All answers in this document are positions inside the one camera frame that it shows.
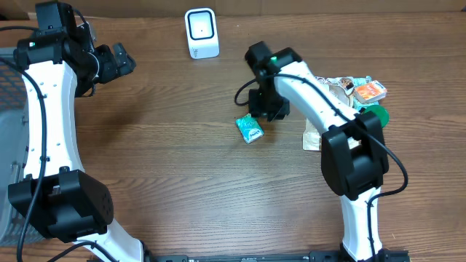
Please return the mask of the small teal tissue pack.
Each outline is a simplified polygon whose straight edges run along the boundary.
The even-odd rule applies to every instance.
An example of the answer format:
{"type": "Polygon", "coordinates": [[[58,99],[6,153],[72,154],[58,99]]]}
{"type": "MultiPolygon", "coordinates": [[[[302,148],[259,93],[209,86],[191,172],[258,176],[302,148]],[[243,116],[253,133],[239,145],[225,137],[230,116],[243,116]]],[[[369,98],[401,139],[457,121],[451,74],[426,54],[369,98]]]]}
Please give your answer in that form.
{"type": "Polygon", "coordinates": [[[237,119],[235,121],[243,140],[250,144],[264,135],[264,131],[259,125],[256,118],[252,117],[251,114],[246,114],[245,116],[237,119]]]}

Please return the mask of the beige brown cookie pouch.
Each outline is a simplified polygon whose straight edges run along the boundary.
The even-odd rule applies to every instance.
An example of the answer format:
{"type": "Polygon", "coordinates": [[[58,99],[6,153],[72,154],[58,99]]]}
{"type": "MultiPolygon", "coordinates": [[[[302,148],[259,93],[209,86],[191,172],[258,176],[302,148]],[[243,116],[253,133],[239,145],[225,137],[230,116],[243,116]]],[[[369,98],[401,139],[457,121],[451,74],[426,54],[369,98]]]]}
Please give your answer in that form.
{"type": "MultiPolygon", "coordinates": [[[[316,80],[347,106],[353,107],[352,83],[353,76],[325,78],[316,76],[316,80]]],[[[305,151],[319,151],[321,148],[321,136],[310,120],[306,120],[306,128],[302,136],[302,145],[305,151]]]]}

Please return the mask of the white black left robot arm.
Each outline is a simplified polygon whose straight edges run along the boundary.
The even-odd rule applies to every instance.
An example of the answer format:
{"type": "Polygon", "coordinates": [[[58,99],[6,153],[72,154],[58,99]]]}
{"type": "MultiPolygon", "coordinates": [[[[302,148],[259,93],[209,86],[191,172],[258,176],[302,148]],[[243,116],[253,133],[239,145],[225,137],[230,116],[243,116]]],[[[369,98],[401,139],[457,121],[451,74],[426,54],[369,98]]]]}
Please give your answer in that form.
{"type": "Polygon", "coordinates": [[[26,228],[71,250],[86,247],[102,261],[152,261],[115,219],[106,185],[85,172],[76,138],[75,100],[132,73],[135,61],[122,44],[95,46],[90,24],[70,4],[39,3],[36,17],[10,63],[25,84],[29,136],[24,178],[9,185],[8,200],[26,228]]]}

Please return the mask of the green wet wipes pack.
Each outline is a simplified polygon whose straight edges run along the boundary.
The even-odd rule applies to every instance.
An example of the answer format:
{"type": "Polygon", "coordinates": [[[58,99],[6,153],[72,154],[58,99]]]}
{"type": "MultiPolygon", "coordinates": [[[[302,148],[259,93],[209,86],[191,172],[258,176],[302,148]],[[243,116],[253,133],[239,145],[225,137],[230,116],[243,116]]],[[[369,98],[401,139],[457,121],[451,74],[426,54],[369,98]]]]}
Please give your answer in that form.
{"type": "Polygon", "coordinates": [[[352,77],[352,83],[354,85],[354,89],[352,91],[352,98],[353,98],[353,108],[356,109],[357,111],[364,111],[367,107],[369,107],[371,104],[370,103],[361,103],[358,100],[358,97],[356,95],[356,87],[362,86],[364,84],[367,84],[372,81],[372,78],[370,76],[366,77],[352,77]]]}

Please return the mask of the small orange snack packet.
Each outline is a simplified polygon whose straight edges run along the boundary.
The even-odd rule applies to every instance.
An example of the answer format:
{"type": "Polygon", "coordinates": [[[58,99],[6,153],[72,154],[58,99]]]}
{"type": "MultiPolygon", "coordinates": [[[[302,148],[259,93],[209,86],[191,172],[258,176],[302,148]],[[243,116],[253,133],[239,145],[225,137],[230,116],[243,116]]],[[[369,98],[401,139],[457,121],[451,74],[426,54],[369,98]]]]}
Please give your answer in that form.
{"type": "Polygon", "coordinates": [[[374,103],[385,98],[387,89],[377,80],[355,88],[355,97],[360,103],[374,103]]]}

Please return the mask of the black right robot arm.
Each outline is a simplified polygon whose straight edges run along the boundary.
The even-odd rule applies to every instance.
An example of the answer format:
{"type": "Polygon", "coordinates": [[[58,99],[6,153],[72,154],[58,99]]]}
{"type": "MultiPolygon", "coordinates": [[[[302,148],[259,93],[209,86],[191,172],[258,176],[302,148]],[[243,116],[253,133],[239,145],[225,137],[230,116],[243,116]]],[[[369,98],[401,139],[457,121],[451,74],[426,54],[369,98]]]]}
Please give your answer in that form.
{"type": "Polygon", "coordinates": [[[251,116],[280,120],[295,106],[321,136],[321,172],[341,200],[341,256],[383,261],[374,197],[389,165],[379,117],[362,115],[332,95],[290,47],[273,53],[260,41],[248,48],[245,61],[259,84],[248,93],[251,116]]]}

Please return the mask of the green lid cream jar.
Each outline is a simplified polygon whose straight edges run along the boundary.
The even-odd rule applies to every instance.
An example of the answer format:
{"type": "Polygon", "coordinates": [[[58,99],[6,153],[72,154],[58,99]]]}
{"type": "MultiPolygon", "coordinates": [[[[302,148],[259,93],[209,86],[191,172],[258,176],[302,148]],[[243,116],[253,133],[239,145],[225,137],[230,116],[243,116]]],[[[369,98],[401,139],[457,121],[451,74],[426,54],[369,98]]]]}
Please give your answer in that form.
{"type": "Polygon", "coordinates": [[[387,126],[387,124],[390,121],[390,115],[388,113],[388,110],[385,107],[383,107],[381,105],[372,105],[372,106],[366,107],[363,110],[364,114],[367,114],[367,113],[370,113],[370,112],[375,114],[379,118],[382,127],[387,126]]]}

